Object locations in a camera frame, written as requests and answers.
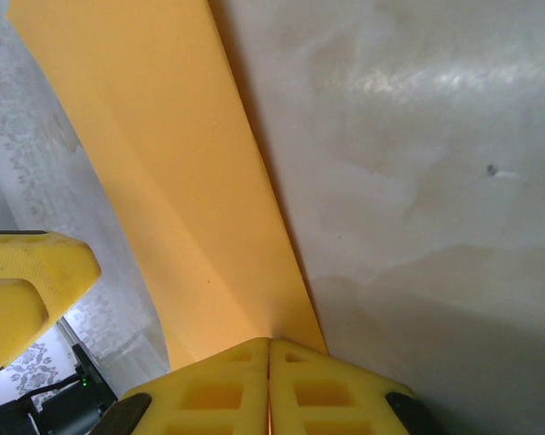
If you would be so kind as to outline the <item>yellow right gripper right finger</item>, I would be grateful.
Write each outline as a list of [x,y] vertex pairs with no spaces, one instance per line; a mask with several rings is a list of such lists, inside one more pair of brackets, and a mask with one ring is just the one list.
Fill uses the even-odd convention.
[[405,385],[286,340],[269,350],[272,435],[438,435]]

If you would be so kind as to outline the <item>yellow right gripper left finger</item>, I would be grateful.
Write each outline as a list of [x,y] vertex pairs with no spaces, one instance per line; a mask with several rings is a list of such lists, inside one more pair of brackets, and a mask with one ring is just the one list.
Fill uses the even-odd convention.
[[100,435],[268,435],[268,357],[255,338],[133,388]]

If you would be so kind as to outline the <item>orange paper sheet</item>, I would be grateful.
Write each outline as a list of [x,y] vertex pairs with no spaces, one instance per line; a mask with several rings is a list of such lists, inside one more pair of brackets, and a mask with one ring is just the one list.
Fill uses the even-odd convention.
[[208,0],[11,0],[131,246],[179,369],[326,344]]

